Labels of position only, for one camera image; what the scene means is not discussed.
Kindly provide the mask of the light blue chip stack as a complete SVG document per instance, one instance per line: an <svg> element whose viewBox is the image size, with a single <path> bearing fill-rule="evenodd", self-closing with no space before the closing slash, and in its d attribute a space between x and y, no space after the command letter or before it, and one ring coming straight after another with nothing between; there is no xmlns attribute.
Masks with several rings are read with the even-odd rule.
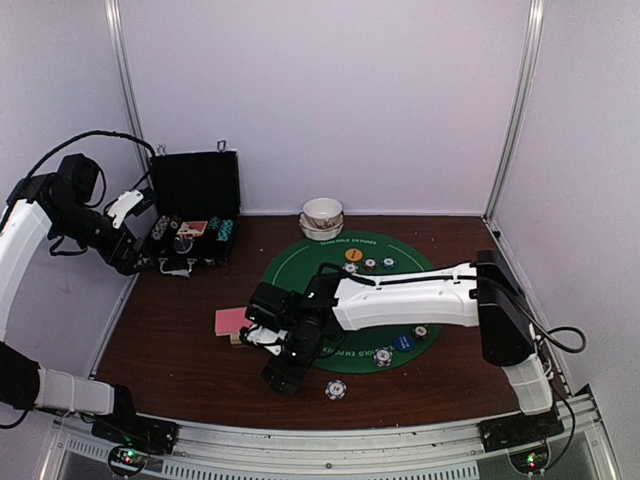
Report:
<svg viewBox="0 0 640 480"><path fill-rule="evenodd" d="M330 381L326 385L324 393L332 401L341 400L346 396L347 385L341 380Z"/></svg>

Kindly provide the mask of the pink playing card deck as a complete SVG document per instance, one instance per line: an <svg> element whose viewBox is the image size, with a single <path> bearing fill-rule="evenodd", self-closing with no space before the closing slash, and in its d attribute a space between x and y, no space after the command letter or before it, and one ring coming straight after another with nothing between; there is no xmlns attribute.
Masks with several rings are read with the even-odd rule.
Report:
<svg viewBox="0 0 640 480"><path fill-rule="evenodd" d="M215 335L230 336L234 333L239 333L243 327L249 327L252 322L245 317L246 308L231 308L217 310L215 312Z"/></svg>

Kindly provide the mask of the blue round dealer button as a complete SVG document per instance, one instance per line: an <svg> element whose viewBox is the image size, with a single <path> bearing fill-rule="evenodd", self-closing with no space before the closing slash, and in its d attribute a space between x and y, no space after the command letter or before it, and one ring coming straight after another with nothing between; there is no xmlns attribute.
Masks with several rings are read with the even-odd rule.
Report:
<svg viewBox="0 0 640 480"><path fill-rule="evenodd" d="M407 334L397 335L394 338L394 348L399 352L409 352L415 348L415 340Z"/></svg>

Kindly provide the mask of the orange round button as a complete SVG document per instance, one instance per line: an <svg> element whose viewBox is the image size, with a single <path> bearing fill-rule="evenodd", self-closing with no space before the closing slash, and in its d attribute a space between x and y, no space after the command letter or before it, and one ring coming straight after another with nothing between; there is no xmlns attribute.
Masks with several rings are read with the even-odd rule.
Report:
<svg viewBox="0 0 640 480"><path fill-rule="evenodd" d="M363 257L363 252L357 248L350 248L345 251L345 258L349 262L359 262L363 259Z"/></svg>

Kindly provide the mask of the dark chips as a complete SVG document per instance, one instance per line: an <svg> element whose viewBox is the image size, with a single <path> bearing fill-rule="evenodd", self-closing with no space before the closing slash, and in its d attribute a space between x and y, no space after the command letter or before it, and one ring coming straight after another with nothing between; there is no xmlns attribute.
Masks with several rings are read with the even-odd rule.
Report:
<svg viewBox="0 0 640 480"><path fill-rule="evenodd" d="M386 269L392 269L396 266L396 260L392 257L385 257L382 259L382 265Z"/></svg>

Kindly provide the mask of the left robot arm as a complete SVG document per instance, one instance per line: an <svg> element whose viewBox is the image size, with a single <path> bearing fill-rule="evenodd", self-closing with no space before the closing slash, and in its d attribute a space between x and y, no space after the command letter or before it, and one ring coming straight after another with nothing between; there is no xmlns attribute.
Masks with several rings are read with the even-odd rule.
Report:
<svg viewBox="0 0 640 480"><path fill-rule="evenodd" d="M59 245L76 242L76 255L95 250L122 275L134 275L152 266L155 258L143 239L125 221L139 216L155 201L152 187L137 181L133 187L99 211L93 193L106 180L103 169L84 154L65 156L53 173L38 171L51 157L88 137L103 137L103 130L81 133L54 147L12 190L1 216L1 328L8 328L14 299L33 255L44 239L50 253L61 255ZM80 413L104 422L123 444L137 442L144 424L137 415L131 392L120 385L48 369L12 348L1 345L1 401L22 413L32 410Z"/></svg>

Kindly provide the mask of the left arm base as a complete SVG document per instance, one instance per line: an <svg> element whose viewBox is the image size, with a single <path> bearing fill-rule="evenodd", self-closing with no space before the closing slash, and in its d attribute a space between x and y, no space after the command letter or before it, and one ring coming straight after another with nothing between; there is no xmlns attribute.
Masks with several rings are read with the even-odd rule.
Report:
<svg viewBox="0 0 640 480"><path fill-rule="evenodd" d="M140 474L152 456L173 452L180 427L170 421L136 416L132 424L107 416L89 420L94 437L114 443L107 454L107 466L118 477Z"/></svg>

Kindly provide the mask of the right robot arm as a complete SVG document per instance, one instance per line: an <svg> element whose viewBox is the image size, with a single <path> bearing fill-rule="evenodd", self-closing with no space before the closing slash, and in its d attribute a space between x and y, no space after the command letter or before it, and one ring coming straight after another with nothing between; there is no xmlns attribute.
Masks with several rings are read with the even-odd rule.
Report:
<svg viewBox="0 0 640 480"><path fill-rule="evenodd" d="M262 377L282 395L298 392L326 341L349 332L394 325L478 327L484 360L504 371L516 395L520 413L512 430L526 442L551 424L554 394L542 342L573 354L586 348L561 343L539 324L494 250L445 269L382 276L323 264L302 292L260 283L247 317L254 324L248 342L271 355Z"/></svg>

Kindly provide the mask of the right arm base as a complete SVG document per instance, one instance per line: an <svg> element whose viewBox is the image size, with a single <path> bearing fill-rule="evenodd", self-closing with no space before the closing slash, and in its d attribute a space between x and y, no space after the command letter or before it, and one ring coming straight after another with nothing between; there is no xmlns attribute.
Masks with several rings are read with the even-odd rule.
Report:
<svg viewBox="0 0 640 480"><path fill-rule="evenodd" d="M549 439L564 432L563 422L550 412L484 420L478 428L486 453L506 450L512 468L527 476L541 474L550 466Z"/></svg>

